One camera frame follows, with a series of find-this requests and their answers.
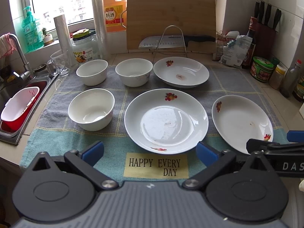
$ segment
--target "sink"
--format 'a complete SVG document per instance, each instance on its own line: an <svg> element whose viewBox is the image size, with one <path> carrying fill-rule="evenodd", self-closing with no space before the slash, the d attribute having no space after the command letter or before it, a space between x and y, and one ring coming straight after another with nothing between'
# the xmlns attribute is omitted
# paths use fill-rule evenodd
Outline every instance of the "sink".
<svg viewBox="0 0 304 228"><path fill-rule="evenodd" d="M10 83L5 83L0 85L0 114L5 107L5 104L12 98L18 91L25 87L39 87L40 96L31 108L28 116L24 120L20 129L17 131L12 131L9 127L5 125L0 119L0 140L17 145L23 131L25 130L27 124L29 123L32 115L34 114L37 106L39 105L41 99L44 97L46 91L49 89L51 84L55 81L57 76L50 76L47 71L41 71L36 74L36 78L33 80L24 82L19 78L14 79Z"/></svg>

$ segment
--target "glass cup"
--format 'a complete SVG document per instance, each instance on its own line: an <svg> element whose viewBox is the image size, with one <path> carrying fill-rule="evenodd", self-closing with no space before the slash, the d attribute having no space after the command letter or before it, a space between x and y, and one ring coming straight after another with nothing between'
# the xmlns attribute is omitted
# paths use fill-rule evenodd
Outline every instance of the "glass cup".
<svg viewBox="0 0 304 228"><path fill-rule="evenodd" d="M69 66L69 57L67 50L59 50L51 55L51 60L47 62L47 69L51 75L66 76L71 70L67 67Z"/></svg>

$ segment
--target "oval plate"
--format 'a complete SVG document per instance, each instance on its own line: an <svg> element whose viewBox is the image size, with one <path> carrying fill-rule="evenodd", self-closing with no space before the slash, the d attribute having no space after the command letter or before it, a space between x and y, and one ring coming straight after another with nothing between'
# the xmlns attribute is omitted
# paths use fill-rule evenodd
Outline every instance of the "oval plate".
<svg viewBox="0 0 304 228"><path fill-rule="evenodd" d="M266 113L253 101L238 95L218 98L212 106L213 123L234 149L249 154L249 139L272 142L273 127Z"/></svg>
<svg viewBox="0 0 304 228"><path fill-rule="evenodd" d="M155 89L137 96L126 109L125 127L140 147L157 154L179 154L194 148L207 134L208 116L192 96Z"/></svg>
<svg viewBox="0 0 304 228"><path fill-rule="evenodd" d="M154 73L173 87L192 88L209 78L208 69L196 60L186 57L167 57L154 64Z"/></svg>

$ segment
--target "blue gripper pad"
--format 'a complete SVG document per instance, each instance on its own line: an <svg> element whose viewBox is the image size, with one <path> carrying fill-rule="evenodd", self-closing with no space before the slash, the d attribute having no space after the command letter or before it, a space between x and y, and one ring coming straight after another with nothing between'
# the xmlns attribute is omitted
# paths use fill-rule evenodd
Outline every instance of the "blue gripper pad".
<svg viewBox="0 0 304 228"><path fill-rule="evenodd" d="M206 167L217 161L220 157L219 151L213 147L204 145L201 141L196 145L196 156Z"/></svg>
<svg viewBox="0 0 304 228"><path fill-rule="evenodd" d="M80 158L91 166L94 166L101 159L104 153L104 145L101 141L96 141L87 149L80 152Z"/></svg>
<svg viewBox="0 0 304 228"><path fill-rule="evenodd" d="M290 130L287 133L287 140L290 142L304 142L304 131Z"/></svg>

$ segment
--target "wooden cutting board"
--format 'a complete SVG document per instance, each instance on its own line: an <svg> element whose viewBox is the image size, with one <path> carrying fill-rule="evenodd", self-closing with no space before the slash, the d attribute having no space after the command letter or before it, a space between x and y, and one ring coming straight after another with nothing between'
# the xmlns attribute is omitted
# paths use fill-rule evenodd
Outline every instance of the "wooden cutting board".
<svg viewBox="0 0 304 228"><path fill-rule="evenodd" d="M180 27L184 35L215 37L215 0L128 0L127 48L138 49L149 36L161 36L170 25ZM169 28L165 35L180 35ZM187 50L214 53L215 42L189 42Z"/></svg>

